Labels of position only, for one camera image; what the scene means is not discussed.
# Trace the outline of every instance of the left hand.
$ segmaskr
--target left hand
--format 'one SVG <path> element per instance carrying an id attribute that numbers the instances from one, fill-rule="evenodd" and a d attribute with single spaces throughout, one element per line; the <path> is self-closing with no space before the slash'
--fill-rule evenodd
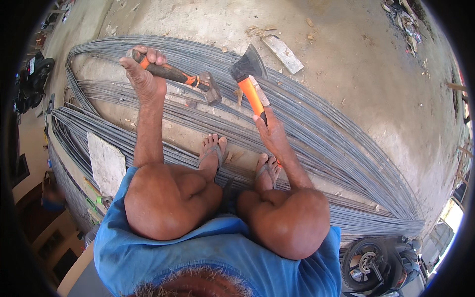
<path id="1" fill-rule="evenodd" d="M 167 58 L 154 48 L 138 45 L 132 49 L 145 54 L 150 63 L 155 63 L 159 66 L 167 63 Z M 141 105 L 163 104 L 165 94 L 167 93 L 167 83 L 164 78 L 154 77 L 130 57 L 121 58 L 119 64 L 125 68 L 127 78 L 136 91 Z"/>

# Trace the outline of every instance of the blue t-shirt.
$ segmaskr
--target blue t-shirt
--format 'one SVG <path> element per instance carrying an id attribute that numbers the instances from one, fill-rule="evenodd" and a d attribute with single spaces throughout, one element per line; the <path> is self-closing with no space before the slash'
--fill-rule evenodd
<path id="1" fill-rule="evenodd" d="M 303 260 L 289 260 L 249 239 L 248 226 L 220 215 L 185 236 L 169 241 L 135 235 L 124 197 L 138 168 L 127 170 L 94 241 L 94 262 L 104 285 L 127 296 L 143 283 L 159 285 L 183 268 L 219 268 L 237 277 L 253 296 L 339 296 L 342 289 L 340 228 L 331 227 L 320 248 Z"/>

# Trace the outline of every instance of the hair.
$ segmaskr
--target hair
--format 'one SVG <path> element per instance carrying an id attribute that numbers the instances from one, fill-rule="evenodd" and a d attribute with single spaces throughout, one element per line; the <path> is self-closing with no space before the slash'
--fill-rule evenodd
<path id="1" fill-rule="evenodd" d="M 201 275 L 203 272 L 207 272 L 209 275 L 205 278 L 206 280 L 214 280 L 217 276 L 227 280 L 230 285 L 236 288 L 240 297 L 252 297 L 252 289 L 246 285 L 242 279 L 238 277 L 233 277 L 225 274 L 223 268 L 211 268 L 210 266 L 203 266 L 197 268 L 183 268 L 176 272 L 171 273 L 169 276 L 163 279 L 160 285 L 154 285 L 152 283 L 144 283 L 139 285 L 134 290 L 134 295 L 137 297 L 165 297 L 165 296 L 175 296 L 177 295 L 176 291 L 165 290 L 162 286 L 170 281 L 173 281 L 185 274 L 190 276 Z"/>

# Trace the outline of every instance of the orange hammer handle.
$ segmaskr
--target orange hammer handle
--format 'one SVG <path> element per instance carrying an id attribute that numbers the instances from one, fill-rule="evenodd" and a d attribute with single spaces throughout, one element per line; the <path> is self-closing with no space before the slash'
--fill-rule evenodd
<path id="1" fill-rule="evenodd" d="M 151 72 L 156 77 L 163 77 L 192 87 L 197 87 L 200 83 L 198 76 L 189 75 L 171 65 L 163 64 L 159 66 L 155 63 L 150 63 L 147 57 L 136 49 L 132 50 L 131 57 L 139 63 L 143 69 Z"/>
<path id="2" fill-rule="evenodd" d="M 264 106 L 259 99 L 259 95 L 257 94 L 256 88 L 252 84 L 249 78 L 246 78 L 237 83 L 237 85 L 241 88 L 242 92 L 246 94 L 249 103 L 251 104 L 252 110 L 254 111 L 255 115 L 260 116 L 265 124 L 267 125 L 267 117 L 266 113 L 264 112 Z"/>

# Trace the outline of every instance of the hand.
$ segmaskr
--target hand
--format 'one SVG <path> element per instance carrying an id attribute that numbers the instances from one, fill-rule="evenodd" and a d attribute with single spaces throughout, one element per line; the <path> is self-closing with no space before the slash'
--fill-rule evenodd
<path id="1" fill-rule="evenodd" d="M 142 54 L 146 54 L 150 63 L 163 65 L 167 63 L 167 58 L 154 48 L 136 46 Z M 154 77 L 150 72 L 143 69 L 139 63 L 130 57 L 123 57 L 119 64 L 125 68 L 127 78 L 132 84 L 142 105 L 163 104 L 167 93 L 167 83 L 162 77 Z"/>
<path id="2" fill-rule="evenodd" d="M 285 135 L 284 125 L 275 117 L 272 108 L 266 106 L 264 111 L 267 116 L 267 126 L 258 115 L 254 115 L 254 123 L 266 148 L 281 161 L 285 155 L 292 152 L 292 148 Z"/>

